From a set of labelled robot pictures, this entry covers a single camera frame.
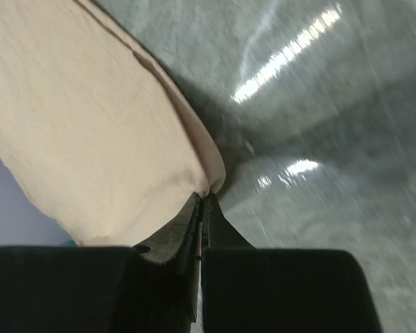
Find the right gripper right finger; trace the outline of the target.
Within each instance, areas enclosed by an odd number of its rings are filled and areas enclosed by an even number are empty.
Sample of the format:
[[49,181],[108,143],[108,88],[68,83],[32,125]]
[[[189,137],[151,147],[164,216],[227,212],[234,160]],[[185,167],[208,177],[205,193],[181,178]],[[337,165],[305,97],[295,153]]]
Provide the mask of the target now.
[[206,248],[254,248],[225,218],[213,193],[202,200],[202,249]]

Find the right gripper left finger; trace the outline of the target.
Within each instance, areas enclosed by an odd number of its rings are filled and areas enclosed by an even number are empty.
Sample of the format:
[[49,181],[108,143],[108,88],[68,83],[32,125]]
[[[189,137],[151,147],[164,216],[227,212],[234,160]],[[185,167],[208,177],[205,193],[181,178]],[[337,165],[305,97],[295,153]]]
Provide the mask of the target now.
[[146,274],[153,288],[148,295],[173,293],[191,323],[197,319],[202,213],[202,199],[192,194],[171,221],[133,247],[149,250],[140,254],[153,270]]

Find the beige t-shirt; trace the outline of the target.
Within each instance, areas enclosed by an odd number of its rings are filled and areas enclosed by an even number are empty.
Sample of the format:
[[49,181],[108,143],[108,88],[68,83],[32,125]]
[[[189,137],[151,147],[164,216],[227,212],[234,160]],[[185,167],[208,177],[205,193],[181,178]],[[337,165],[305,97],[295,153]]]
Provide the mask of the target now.
[[225,181],[176,84],[92,1],[0,1],[0,159],[82,246],[133,246]]

